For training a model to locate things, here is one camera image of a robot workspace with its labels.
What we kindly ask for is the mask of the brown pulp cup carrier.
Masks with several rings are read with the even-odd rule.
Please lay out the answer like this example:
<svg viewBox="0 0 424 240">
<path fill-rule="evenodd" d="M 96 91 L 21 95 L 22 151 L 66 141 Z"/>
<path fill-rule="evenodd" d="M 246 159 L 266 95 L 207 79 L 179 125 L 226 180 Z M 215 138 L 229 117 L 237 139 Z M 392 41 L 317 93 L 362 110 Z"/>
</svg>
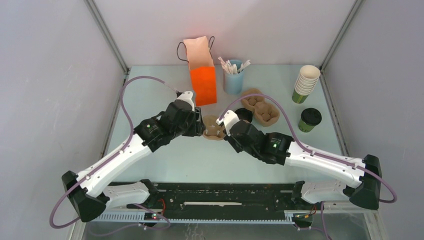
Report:
<svg viewBox="0 0 424 240">
<path fill-rule="evenodd" d="M 266 102 L 263 96 L 249 96 L 240 100 L 247 110 L 253 113 L 257 122 L 263 127 L 274 125 L 280 118 L 279 110 L 271 103 Z"/>
</svg>

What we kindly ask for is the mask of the orange paper bag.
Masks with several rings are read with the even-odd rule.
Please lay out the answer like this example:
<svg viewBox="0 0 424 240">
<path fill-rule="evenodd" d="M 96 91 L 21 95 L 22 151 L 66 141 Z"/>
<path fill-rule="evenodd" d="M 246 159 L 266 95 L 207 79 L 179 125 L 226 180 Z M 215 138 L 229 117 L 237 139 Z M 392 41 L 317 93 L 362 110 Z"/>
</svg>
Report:
<svg viewBox="0 0 424 240">
<path fill-rule="evenodd" d="M 187 62 L 197 106 L 217 103 L 217 78 L 211 49 L 215 37 L 184 39 L 176 49 L 177 58 Z"/>
</svg>

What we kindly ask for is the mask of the green paper cup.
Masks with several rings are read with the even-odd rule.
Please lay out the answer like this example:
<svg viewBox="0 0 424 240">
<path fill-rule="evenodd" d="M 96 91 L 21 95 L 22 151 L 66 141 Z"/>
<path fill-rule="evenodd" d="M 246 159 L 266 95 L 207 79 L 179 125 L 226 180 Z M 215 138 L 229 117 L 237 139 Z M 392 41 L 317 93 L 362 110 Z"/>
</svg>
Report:
<svg viewBox="0 0 424 240">
<path fill-rule="evenodd" d="M 311 132 L 316 125 L 310 125 L 308 122 L 303 121 L 302 119 L 299 120 L 298 125 L 297 125 L 298 129 L 303 132 L 303 133 L 309 133 Z"/>
</svg>

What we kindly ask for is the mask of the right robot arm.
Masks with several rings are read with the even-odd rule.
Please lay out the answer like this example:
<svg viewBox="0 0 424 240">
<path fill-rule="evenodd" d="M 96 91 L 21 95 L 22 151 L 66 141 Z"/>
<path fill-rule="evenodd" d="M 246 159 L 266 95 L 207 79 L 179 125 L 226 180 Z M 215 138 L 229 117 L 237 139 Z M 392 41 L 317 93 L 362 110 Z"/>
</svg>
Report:
<svg viewBox="0 0 424 240">
<path fill-rule="evenodd" d="M 321 182 L 297 181 L 290 196 L 295 208 L 304 209 L 309 204 L 326 201 L 349 201 L 363 209 L 379 209 L 381 182 L 377 177 L 381 177 L 382 171 L 378 157 L 319 153 L 313 147 L 302 148 L 289 135 L 263 133 L 244 120 L 225 130 L 226 140 L 238 153 L 246 152 L 266 164 L 305 168 L 332 178 Z"/>
</svg>

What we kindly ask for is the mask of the black coffee lid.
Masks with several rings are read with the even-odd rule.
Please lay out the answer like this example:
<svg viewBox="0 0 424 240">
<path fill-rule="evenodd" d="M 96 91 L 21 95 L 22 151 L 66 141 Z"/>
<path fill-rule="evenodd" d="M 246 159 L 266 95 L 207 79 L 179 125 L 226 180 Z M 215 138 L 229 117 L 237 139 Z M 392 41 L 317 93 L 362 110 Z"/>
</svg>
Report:
<svg viewBox="0 0 424 240">
<path fill-rule="evenodd" d="M 306 108 L 301 112 L 301 120 L 309 126 L 317 126 L 322 121 L 322 114 L 316 108 Z"/>
</svg>

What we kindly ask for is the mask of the single brown pulp carrier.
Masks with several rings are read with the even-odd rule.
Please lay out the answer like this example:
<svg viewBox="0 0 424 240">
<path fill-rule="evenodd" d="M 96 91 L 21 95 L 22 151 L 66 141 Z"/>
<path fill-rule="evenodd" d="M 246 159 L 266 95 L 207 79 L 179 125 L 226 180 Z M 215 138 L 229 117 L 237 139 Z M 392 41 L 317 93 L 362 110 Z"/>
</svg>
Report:
<svg viewBox="0 0 424 240">
<path fill-rule="evenodd" d="M 224 133 L 225 128 L 217 124 L 217 115 L 205 115 L 202 117 L 205 125 L 205 130 L 202 136 L 208 140 L 220 141 L 223 140 L 226 134 Z"/>
</svg>

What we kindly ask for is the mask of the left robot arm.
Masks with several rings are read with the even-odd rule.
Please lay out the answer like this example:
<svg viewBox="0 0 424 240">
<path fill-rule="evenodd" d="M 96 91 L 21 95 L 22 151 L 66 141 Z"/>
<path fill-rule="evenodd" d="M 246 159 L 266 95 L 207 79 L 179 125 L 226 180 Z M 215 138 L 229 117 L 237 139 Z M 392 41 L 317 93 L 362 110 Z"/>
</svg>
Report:
<svg viewBox="0 0 424 240">
<path fill-rule="evenodd" d="M 153 208 L 158 202 L 158 190 L 148 179 L 112 186 L 111 182 L 137 161 L 168 145 L 179 137 L 199 137 L 205 129 L 200 107 L 188 100 L 176 99 L 165 111 L 143 120 L 121 147 L 99 162 L 78 173 L 67 171 L 61 177 L 67 198 L 78 219 L 90 222 L 105 210 L 142 204 Z"/>
</svg>

